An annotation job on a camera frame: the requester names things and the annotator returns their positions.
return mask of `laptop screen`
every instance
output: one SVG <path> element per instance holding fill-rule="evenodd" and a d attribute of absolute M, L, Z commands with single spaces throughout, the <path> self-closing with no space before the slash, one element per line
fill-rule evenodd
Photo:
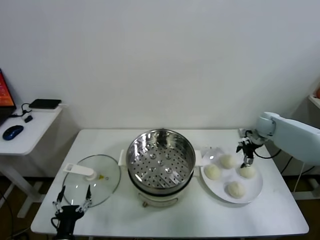
<path fill-rule="evenodd" d="M 9 93 L 5 78 L 0 70 L 0 107 L 13 107 L 14 101 Z"/>

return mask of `table leg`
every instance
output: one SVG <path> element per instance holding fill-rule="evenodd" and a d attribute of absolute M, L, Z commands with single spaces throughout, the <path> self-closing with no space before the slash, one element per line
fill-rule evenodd
<path fill-rule="evenodd" d="M 42 182 L 41 181 L 37 181 L 35 184 L 34 184 L 34 189 L 36 189 L 37 191 L 41 188 L 42 186 Z M 37 199 L 37 200 L 34 200 L 32 197 L 28 196 L 26 198 L 26 200 L 24 201 L 22 207 L 20 208 L 20 211 L 18 212 L 18 215 L 17 217 L 20 218 L 20 219 L 24 219 L 31 207 L 31 205 L 33 203 L 42 203 L 42 201 L 44 200 L 45 198 L 45 194 L 42 194 L 40 195 L 40 198 Z"/>
<path fill-rule="evenodd" d="M 8 187 L 8 189 L 5 191 L 5 193 L 3 194 L 5 199 L 8 199 L 12 189 L 14 189 L 15 185 L 13 183 L 10 184 L 10 186 Z M 2 205 L 5 203 L 5 199 L 2 197 L 0 200 L 0 208 L 2 207 Z"/>
<path fill-rule="evenodd" d="M 14 185 L 21 189 L 29 197 L 38 200 L 41 196 L 38 191 L 31 186 L 10 164 L 6 164 L 5 160 L 0 160 L 0 171 L 5 175 Z"/>
<path fill-rule="evenodd" d="M 36 182 L 35 188 L 29 184 L 5 159 L 0 160 L 0 171 L 5 175 L 14 185 L 27 194 L 27 198 L 22 205 L 17 217 L 24 218 L 32 203 L 41 203 L 45 195 L 38 192 L 42 183 Z"/>

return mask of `lid handle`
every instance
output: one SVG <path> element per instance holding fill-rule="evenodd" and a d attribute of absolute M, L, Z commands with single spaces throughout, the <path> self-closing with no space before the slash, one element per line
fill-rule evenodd
<path fill-rule="evenodd" d="M 71 174 L 83 175 L 88 181 L 94 180 L 97 177 L 97 173 L 92 168 L 73 163 L 67 163 L 63 171 Z"/>

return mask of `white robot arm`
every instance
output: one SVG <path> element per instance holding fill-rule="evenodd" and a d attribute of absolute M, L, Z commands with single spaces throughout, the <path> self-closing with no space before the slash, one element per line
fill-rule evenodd
<path fill-rule="evenodd" d="M 245 155 L 244 167 L 253 162 L 251 151 L 269 140 L 295 159 L 309 165 L 320 165 L 320 129 L 283 118 L 276 113 L 264 112 L 259 117 L 255 130 L 250 132 L 247 141 L 244 139 L 239 147 Z"/>

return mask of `laptop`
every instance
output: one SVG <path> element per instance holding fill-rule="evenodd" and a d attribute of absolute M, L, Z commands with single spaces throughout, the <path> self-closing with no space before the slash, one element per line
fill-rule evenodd
<path fill-rule="evenodd" d="M 0 125 L 17 109 L 0 69 Z"/>

